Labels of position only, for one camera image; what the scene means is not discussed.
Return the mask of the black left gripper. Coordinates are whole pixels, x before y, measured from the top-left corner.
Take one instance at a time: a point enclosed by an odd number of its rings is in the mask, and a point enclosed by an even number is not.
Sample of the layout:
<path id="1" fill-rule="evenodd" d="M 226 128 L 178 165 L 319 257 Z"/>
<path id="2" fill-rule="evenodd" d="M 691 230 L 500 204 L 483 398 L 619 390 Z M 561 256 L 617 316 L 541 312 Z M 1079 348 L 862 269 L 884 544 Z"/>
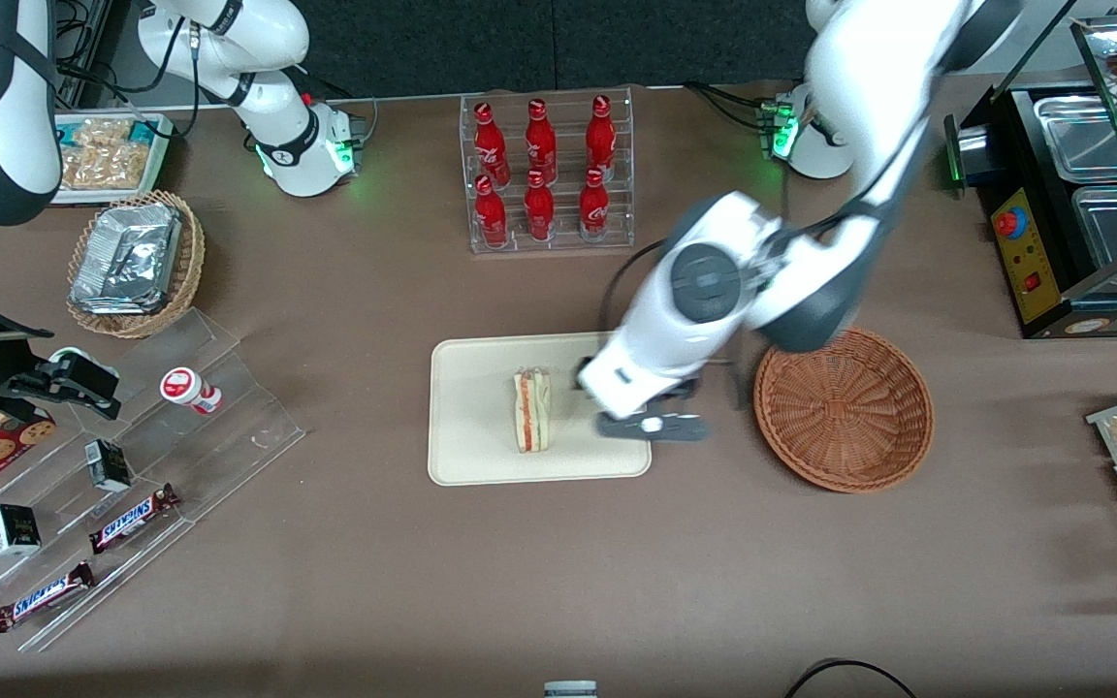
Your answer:
<path id="1" fill-rule="evenodd" d="M 598 392 L 601 385 L 601 362 L 595 355 L 586 355 L 577 362 L 573 384 L 582 392 Z M 656 415 L 686 415 L 687 403 L 691 401 L 701 386 L 701 377 L 695 374 L 682 379 L 678 384 L 665 389 L 663 392 L 649 398 L 645 411 Z"/>

